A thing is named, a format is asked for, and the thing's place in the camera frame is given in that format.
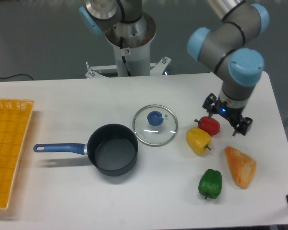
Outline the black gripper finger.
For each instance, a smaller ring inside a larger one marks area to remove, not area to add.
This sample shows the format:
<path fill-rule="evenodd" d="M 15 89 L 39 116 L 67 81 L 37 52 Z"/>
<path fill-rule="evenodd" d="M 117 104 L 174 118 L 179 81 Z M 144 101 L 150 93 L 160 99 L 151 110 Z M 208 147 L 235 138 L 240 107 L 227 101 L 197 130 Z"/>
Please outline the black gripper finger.
<path fill-rule="evenodd" d="M 208 112 L 208 118 L 211 118 L 214 114 L 217 114 L 217 97 L 211 93 L 205 99 L 203 103 L 203 109 Z"/>
<path fill-rule="evenodd" d="M 252 119 L 241 116 L 237 121 L 231 122 L 231 126 L 234 128 L 233 136 L 236 134 L 245 136 L 252 126 Z"/>

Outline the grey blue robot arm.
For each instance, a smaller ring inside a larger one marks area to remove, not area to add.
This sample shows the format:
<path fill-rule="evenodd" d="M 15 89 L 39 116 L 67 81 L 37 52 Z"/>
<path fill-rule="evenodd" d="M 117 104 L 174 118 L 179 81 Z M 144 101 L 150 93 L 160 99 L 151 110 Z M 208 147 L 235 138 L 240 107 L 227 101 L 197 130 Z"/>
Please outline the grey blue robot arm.
<path fill-rule="evenodd" d="M 222 25 L 215 31 L 198 28 L 187 42 L 187 51 L 223 82 L 220 94 L 210 94 L 203 108 L 245 135 L 252 119 L 242 112 L 264 70 L 261 54 L 245 44 L 267 28 L 269 14 L 265 7 L 244 0 L 211 0 L 209 5 Z M 112 45 L 120 77 L 150 74 L 156 23 L 143 11 L 140 0 L 88 0 L 79 14 L 90 32 L 104 34 Z"/>

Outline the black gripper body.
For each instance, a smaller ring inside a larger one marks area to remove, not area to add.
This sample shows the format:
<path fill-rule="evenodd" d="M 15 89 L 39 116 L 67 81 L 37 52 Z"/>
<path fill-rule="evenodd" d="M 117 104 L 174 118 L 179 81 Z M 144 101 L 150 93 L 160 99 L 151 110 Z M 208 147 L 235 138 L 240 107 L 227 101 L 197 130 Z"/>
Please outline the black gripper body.
<path fill-rule="evenodd" d="M 246 106 L 244 101 L 225 100 L 218 98 L 215 104 L 215 114 L 220 115 L 230 122 L 240 122 L 243 119 L 242 112 Z"/>

